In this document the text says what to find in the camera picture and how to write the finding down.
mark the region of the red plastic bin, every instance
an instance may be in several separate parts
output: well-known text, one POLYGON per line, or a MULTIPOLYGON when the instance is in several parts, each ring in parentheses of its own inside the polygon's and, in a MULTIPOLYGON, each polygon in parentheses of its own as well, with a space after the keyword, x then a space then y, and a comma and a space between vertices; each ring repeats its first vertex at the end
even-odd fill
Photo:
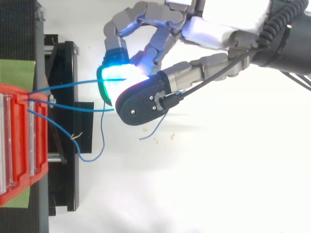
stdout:
MULTIPOLYGON (((35 166, 38 169, 30 177, 28 93, 16 86, 0 84, 0 206, 48 172, 47 121, 36 116, 35 166)), ((32 98, 47 100, 42 94, 34 94, 32 98)), ((44 116, 47 108, 46 104, 35 104, 36 112, 44 116)))

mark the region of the clear plastic cover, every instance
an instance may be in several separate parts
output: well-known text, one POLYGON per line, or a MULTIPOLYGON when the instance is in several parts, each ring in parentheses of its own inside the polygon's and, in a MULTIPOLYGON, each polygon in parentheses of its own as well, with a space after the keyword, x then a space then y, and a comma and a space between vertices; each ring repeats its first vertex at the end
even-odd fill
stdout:
POLYGON ((11 99, 12 95, 0 94, 0 195, 15 186, 12 161, 11 99))
MULTIPOLYGON (((28 102, 28 109, 35 111, 35 103, 28 102)), ((35 156, 35 116, 28 113, 28 138, 29 138, 29 167, 30 177, 35 175, 36 171, 36 156, 35 156)))

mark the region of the robotic hand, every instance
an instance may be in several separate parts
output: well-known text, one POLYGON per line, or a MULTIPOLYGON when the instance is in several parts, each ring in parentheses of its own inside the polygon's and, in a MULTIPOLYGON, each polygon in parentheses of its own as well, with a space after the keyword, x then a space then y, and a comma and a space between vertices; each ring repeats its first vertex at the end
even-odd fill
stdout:
POLYGON ((164 5, 138 2, 105 25, 106 55, 98 79, 105 79, 105 70, 111 67, 122 73, 122 66, 132 64, 142 71, 134 82, 124 78, 128 73, 121 75, 124 85, 113 101, 106 82, 99 83, 102 98, 114 105, 124 123, 140 125, 154 120, 204 85, 235 77, 251 63, 302 76, 311 74, 308 0, 260 0, 257 6, 254 1, 235 0, 228 4, 210 0, 166 0, 164 5), (155 26, 157 31, 145 50, 129 59, 123 38, 143 25, 155 26), (160 71, 161 61, 178 40, 228 53, 160 71))

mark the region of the black metal frame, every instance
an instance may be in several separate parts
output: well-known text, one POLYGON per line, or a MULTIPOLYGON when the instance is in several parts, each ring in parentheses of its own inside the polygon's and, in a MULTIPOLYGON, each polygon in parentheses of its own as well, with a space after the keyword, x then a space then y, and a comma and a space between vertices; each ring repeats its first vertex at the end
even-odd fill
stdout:
MULTIPOLYGON (((50 35, 45 36, 46 45, 50 35)), ((68 84, 77 81, 76 45, 73 42, 53 45, 50 55, 46 55, 46 76, 49 86, 68 84)), ((77 87, 52 90, 57 103, 67 106, 77 106, 94 109, 94 103, 77 102, 77 87)), ((71 110, 52 108, 50 117, 62 125, 69 133, 78 135, 80 150, 91 152, 93 114, 71 110)), ((68 211, 75 211, 79 207, 79 157, 71 139, 50 124, 49 152, 58 153, 62 163, 49 163, 49 215, 56 214, 56 206, 67 206, 68 211)))
MULTIPOLYGON (((0 1, 0 59, 36 61, 37 88, 45 83, 43 22, 36 0, 0 1)), ((30 187, 28 209, 0 208, 1 233, 48 233, 48 175, 30 187)))

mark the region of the black cylindrical joint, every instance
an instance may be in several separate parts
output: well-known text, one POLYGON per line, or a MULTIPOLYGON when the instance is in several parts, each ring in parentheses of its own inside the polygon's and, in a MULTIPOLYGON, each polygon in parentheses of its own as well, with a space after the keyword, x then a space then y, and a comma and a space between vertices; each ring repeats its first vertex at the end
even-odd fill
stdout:
MULTIPOLYGON (((288 1, 273 0, 269 18, 288 1)), ((268 50, 258 52, 252 63, 299 75, 311 74, 311 16, 304 13, 279 33, 268 50)))

